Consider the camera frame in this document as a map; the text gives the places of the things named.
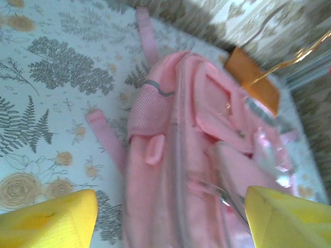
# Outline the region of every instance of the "yellow object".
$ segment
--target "yellow object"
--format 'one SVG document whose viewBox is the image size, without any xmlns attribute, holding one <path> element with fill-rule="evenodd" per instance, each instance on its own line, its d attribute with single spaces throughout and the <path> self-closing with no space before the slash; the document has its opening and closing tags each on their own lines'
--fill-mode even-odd
<svg viewBox="0 0 331 248">
<path fill-rule="evenodd" d="M 331 206 L 253 186 L 245 211 L 256 248 L 331 248 Z"/>
<path fill-rule="evenodd" d="M 1 248 L 88 248 L 98 213 L 82 190 L 0 215 Z"/>
</svg>

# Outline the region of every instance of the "wallpaper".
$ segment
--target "wallpaper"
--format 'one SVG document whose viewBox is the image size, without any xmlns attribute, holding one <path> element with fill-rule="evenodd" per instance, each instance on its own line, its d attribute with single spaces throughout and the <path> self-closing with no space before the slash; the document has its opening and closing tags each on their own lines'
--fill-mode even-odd
<svg viewBox="0 0 331 248">
<path fill-rule="evenodd" d="M 292 58 L 331 28 L 330 0 L 121 0 L 132 7 L 147 6 L 154 17 L 225 50 L 242 46 L 265 69 Z M 282 4 L 278 13 L 270 14 Z M 331 41 L 279 75 L 298 70 L 309 60 L 331 51 Z"/>
<path fill-rule="evenodd" d="M 121 247 L 123 177 L 88 126 L 101 109 L 125 148 L 131 106 L 149 71 L 132 8 L 110 0 L 0 2 L 0 213 L 93 189 L 91 247 Z M 161 56 L 191 49 L 221 68 L 227 52 L 152 19 Z M 295 191 L 327 203 L 283 81 L 280 115 L 300 132 L 288 146 Z"/>
<path fill-rule="evenodd" d="M 295 89 L 293 98 L 331 198 L 331 76 L 322 76 Z"/>
</svg>

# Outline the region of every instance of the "pink backpack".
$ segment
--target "pink backpack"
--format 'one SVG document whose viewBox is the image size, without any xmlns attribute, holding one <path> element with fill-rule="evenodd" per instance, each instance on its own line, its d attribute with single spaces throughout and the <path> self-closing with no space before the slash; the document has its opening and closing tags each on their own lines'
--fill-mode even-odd
<svg viewBox="0 0 331 248">
<path fill-rule="evenodd" d="M 138 8 L 137 19 L 153 67 L 129 118 L 126 162 L 102 112 L 87 117 L 125 174 L 125 247 L 254 247 L 247 187 L 291 193 L 293 185 L 281 135 L 204 57 L 182 51 L 159 60 L 148 11 Z"/>
</svg>

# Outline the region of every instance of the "bed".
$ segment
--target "bed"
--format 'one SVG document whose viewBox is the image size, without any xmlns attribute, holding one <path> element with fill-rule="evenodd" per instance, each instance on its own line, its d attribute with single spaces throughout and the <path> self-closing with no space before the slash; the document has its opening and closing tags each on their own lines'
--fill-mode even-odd
<svg viewBox="0 0 331 248">
<path fill-rule="evenodd" d="M 89 128 L 102 109 L 125 147 L 130 108 L 149 68 L 134 10 L 106 1 L 1 3 L 0 213 L 94 189 L 99 215 L 91 247 L 120 246 L 123 177 Z M 152 20 L 161 54 L 191 49 L 221 67 L 228 54 Z M 285 82 L 280 115 L 300 132 L 288 145 L 303 198 L 328 203 Z"/>
</svg>

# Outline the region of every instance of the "pink mesh pocket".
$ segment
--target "pink mesh pocket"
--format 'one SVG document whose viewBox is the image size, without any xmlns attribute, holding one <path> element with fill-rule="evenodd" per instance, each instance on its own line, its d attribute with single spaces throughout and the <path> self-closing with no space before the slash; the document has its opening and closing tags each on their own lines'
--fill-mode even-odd
<svg viewBox="0 0 331 248">
<path fill-rule="evenodd" d="M 163 133 L 169 123 L 173 100 L 173 93 L 163 93 L 150 84 L 143 85 L 128 121 L 129 137 Z"/>
</svg>

